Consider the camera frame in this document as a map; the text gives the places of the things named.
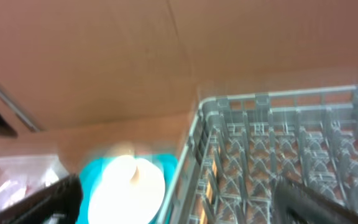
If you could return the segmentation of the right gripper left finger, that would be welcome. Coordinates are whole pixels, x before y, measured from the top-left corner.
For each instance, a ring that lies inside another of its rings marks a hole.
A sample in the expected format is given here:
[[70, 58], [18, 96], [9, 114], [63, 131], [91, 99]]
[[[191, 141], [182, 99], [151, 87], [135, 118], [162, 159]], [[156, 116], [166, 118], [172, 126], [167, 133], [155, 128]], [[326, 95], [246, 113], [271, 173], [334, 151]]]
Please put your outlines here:
[[83, 189], [80, 178], [70, 174], [15, 205], [0, 211], [0, 224], [43, 223], [58, 215], [58, 223], [76, 223]]

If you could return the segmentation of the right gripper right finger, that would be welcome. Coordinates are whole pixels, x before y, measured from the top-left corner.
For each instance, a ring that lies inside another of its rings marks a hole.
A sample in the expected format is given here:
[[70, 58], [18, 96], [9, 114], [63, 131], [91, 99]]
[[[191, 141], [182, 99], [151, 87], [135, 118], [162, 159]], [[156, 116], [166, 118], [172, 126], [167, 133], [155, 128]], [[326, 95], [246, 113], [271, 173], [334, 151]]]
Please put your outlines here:
[[358, 214], [313, 189], [279, 177], [272, 192], [275, 223], [358, 224]]

